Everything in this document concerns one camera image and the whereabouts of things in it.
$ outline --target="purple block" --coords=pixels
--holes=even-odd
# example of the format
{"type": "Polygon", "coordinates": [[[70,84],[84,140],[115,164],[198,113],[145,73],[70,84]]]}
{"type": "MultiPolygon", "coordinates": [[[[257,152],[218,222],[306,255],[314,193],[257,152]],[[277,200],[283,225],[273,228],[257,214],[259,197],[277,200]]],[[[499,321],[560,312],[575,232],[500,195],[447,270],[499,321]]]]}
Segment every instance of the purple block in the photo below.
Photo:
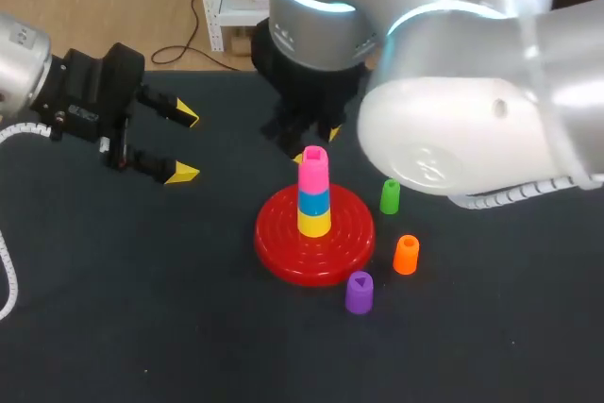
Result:
{"type": "Polygon", "coordinates": [[[356,315],[364,315],[373,305],[374,280],[363,271],[353,273],[346,287],[346,308],[356,315]]]}

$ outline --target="orange cup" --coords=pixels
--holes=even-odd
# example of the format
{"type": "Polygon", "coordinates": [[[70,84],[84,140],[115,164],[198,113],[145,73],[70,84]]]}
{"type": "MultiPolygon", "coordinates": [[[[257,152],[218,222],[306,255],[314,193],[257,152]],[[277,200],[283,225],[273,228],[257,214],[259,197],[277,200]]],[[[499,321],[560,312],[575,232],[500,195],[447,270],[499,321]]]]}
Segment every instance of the orange cup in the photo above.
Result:
{"type": "Polygon", "coordinates": [[[393,268],[403,276],[411,275],[417,269],[419,256],[419,241],[411,235],[405,235],[398,240],[394,253],[393,268]]]}

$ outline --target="black cable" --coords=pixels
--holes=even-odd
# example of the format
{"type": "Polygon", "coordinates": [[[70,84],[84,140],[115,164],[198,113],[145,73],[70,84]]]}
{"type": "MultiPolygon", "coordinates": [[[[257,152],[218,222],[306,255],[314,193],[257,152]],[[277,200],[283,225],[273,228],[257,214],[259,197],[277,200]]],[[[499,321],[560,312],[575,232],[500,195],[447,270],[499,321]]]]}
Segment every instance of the black cable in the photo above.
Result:
{"type": "Polygon", "coordinates": [[[199,16],[197,15],[197,11],[195,11],[194,3],[195,3],[195,0],[191,0],[191,10],[193,11],[193,14],[195,15],[195,29],[193,30],[193,33],[191,34],[191,37],[189,38],[187,43],[184,46],[181,44],[175,44],[173,46],[162,47],[161,49],[158,49],[157,51],[155,51],[153,53],[153,55],[151,56],[151,61],[153,63],[155,63],[156,65],[167,65],[169,63],[174,63],[175,61],[179,61],[180,59],[182,59],[182,56],[184,56],[187,51],[194,51],[194,52],[198,52],[199,54],[206,57],[207,59],[210,59],[214,63],[219,64],[223,68],[227,68],[228,70],[232,70],[232,71],[241,71],[238,68],[233,68],[232,66],[228,66],[227,64],[223,63],[222,61],[218,61],[217,59],[211,57],[209,54],[205,53],[204,51],[200,51],[199,49],[195,49],[194,47],[191,47],[191,43],[195,39],[195,36],[197,35],[197,31],[199,30],[199,16]],[[156,56],[158,54],[161,54],[164,51],[168,51],[168,50],[172,50],[172,49],[181,49],[180,54],[178,54],[174,59],[171,59],[171,60],[156,60],[156,56]]]}

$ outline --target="red base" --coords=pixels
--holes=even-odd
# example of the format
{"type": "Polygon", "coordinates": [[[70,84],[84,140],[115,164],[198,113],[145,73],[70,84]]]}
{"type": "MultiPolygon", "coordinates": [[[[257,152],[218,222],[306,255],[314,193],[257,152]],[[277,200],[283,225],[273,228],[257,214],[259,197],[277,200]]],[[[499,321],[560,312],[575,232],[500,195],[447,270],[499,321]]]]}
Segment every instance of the red base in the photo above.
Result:
{"type": "Polygon", "coordinates": [[[335,285],[359,271],[375,246],[369,209],[348,189],[330,185],[331,230],[322,238],[298,232],[297,185],[279,191],[262,207],[254,244],[277,277],[308,287],[335,285]]]}

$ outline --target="white cable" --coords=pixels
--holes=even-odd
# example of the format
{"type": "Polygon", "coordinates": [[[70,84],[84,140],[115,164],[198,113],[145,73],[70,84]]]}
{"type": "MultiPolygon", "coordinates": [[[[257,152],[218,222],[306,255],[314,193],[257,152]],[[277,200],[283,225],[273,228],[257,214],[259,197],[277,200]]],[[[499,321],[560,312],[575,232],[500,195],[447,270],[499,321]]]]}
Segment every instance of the white cable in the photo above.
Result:
{"type": "MultiPolygon", "coordinates": [[[[15,136],[21,133],[37,134],[43,137],[50,137],[50,127],[46,125],[39,125],[35,123],[19,123],[12,125],[0,131],[0,143],[8,139],[9,137],[15,136]]],[[[17,283],[17,273],[12,265],[10,254],[8,253],[7,244],[4,241],[2,232],[0,232],[0,259],[4,265],[4,270],[7,273],[8,281],[8,299],[4,308],[0,310],[0,320],[6,318],[17,303],[17,295],[19,294],[19,285],[17,283]]]]}
{"type": "MultiPolygon", "coordinates": [[[[602,182],[603,175],[592,177],[594,182],[602,182]]],[[[516,186],[499,193],[490,193],[488,195],[456,195],[449,197],[458,207],[467,210],[486,210],[488,208],[504,207],[516,202],[529,200],[532,197],[554,193],[563,189],[575,188],[578,185],[569,176],[561,178],[546,179],[544,181],[534,181],[532,183],[516,186]]]]}

